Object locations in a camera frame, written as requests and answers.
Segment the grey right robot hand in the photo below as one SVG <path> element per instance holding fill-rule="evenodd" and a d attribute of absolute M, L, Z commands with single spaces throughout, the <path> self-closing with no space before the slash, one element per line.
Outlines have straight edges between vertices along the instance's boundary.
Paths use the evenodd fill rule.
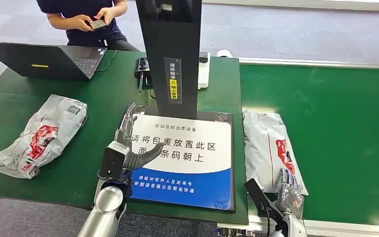
<path fill-rule="evenodd" d="M 298 219 L 303 218 L 304 197 L 295 175 L 286 168 L 280 168 L 280 184 L 275 206 L 282 213 L 291 213 Z"/>

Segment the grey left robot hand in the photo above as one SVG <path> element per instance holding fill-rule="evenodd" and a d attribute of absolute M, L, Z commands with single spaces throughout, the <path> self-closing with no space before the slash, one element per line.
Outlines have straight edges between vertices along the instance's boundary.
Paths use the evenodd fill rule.
<path fill-rule="evenodd" d="M 125 108 L 121 122 L 114 135 L 114 140 L 119 143 L 121 147 L 124 147 L 126 151 L 123 168 L 129 170 L 142 168 L 144 165 L 158 157 L 164 147 L 164 143 L 157 143 L 154 148 L 143 154 L 136 154 L 132 151 L 133 126 L 137 120 L 137 116 L 134 115 L 136 110 L 136 102 L 129 104 Z"/>

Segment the person's right hand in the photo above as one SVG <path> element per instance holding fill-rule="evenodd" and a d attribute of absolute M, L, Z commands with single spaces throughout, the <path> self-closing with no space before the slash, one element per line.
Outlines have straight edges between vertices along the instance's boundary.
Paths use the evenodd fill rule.
<path fill-rule="evenodd" d="M 73 29 L 77 29 L 83 32 L 94 31 L 94 29 L 90 26 L 90 23 L 92 23 L 93 21 L 89 16 L 83 14 L 77 15 L 71 18 L 70 21 Z"/>

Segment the person's left hand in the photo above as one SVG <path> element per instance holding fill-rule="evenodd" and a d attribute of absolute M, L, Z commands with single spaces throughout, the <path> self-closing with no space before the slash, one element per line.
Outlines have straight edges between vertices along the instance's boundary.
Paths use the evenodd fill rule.
<path fill-rule="evenodd" d="M 103 20 L 106 25 L 109 25 L 111 21 L 115 18 L 115 8 L 114 7 L 104 7 L 101 8 L 94 18 L 96 20 Z"/>

